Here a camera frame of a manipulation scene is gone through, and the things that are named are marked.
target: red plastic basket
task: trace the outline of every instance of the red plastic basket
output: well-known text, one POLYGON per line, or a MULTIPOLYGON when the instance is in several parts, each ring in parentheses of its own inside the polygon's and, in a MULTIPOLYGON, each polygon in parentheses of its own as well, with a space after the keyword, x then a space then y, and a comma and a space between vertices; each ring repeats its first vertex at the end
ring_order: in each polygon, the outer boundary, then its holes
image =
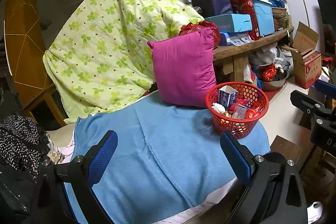
POLYGON ((214 86, 206 95, 205 101, 207 107, 211 111, 216 131, 219 134, 223 131, 231 131, 236 139, 244 138, 251 133, 257 121, 266 114, 269 105, 265 93, 253 85, 241 82, 227 82, 214 86), (212 103, 218 103, 218 90, 225 85, 229 85, 238 91, 237 99, 248 98, 250 101, 248 106, 253 103, 253 107, 260 107, 260 114, 254 118, 239 120, 226 117, 214 111, 211 108, 212 103))

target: blue towel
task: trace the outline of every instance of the blue towel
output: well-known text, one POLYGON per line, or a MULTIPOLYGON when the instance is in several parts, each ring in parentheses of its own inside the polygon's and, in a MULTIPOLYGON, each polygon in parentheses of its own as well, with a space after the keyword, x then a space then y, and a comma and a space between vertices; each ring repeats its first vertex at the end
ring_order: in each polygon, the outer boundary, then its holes
MULTIPOLYGON (((92 189, 115 224, 150 224, 201 204, 235 175, 207 109, 171 106, 156 92, 114 113, 79 118, 76 155, 84 155, 108 130, 118 147, 92 189)), ((239 140, 255 154, 269 152, 258 122, 239 140)), ((66 191, 79 223, 87 223, 71 185, 66 191)))

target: pink pillow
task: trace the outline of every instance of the pink pillow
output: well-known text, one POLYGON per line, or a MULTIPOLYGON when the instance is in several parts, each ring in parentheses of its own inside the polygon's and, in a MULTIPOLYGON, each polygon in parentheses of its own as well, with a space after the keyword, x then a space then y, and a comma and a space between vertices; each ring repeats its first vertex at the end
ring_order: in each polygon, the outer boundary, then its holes
POLYGON ((183 106, 206 107, 205 96, 216 85, 212 28, 147 42, 162 100, 183 106))

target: screw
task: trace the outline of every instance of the screw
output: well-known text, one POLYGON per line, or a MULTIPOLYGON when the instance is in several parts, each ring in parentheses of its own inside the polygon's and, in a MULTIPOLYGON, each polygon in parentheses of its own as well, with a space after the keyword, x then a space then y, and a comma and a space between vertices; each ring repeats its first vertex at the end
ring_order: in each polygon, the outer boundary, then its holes
POLYGON ((289 166, 294 166, 295 162, 293 160, 287 160, 289 166))
POLYGON ((43 166, 49 166, 50 165, 50 160, 46 159, 43 161, 43 166))
POLYGON ((84 159, 82 155, 78 155, 75 157, 75 162, 81 162, 84 159))
POLYGON ((257 162, 263 162, 264 161, 264 157, 262 155, 256 155, 255 159, 257 160, 257 162))

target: wooden shelf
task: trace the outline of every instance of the wooden shelf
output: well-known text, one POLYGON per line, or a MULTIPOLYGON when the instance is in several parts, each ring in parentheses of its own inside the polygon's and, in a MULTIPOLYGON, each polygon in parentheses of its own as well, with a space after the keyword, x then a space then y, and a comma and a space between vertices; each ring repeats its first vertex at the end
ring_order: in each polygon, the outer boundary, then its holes
POLYGON ((215 48, 213 51, 213 60, 218 61, 223 58, 231 57, 248 51, 253 51, 256 48, 279 41, 281 38, 287 35, 287 31, 292 32, 293 30, 294 27, 286 28, 282 31, 275 32, 274 34, 262 37, 254 42, 244 44, 241 46, 227 46, 227 47, 219 46, 215 48))

